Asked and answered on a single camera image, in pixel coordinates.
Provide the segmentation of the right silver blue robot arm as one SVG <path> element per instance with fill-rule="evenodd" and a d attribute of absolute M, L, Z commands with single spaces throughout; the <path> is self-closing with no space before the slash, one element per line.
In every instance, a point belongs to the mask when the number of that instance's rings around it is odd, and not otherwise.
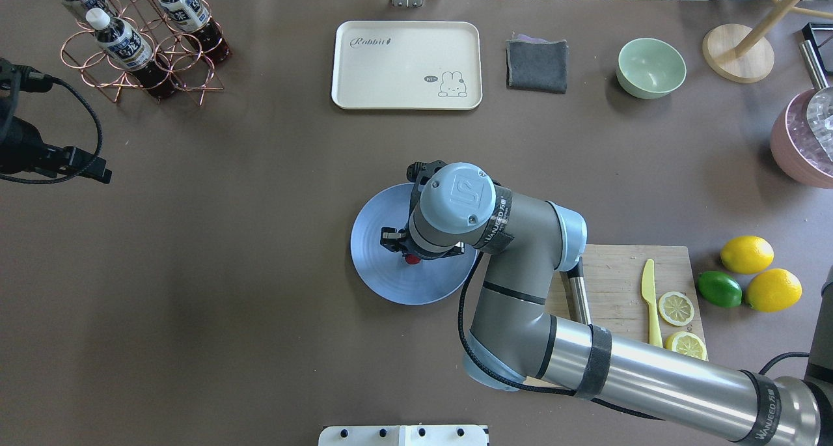
<path fill-rule="evenodd" d="M 383 229 L 384 247 L 425 261 L 465 244 L 490 255 L 471 328 L 460 331 L 482 383 L 521 389 L 537 378 L 738 445 L 831 444 L 831 283 L 803 379 L 771 380 L 548 315 L 554 273 L 577 268 L 586 247 L 577 212 L 512 193 L 467 162 L 415 162 L 407 179 L 407 224 Z"/>

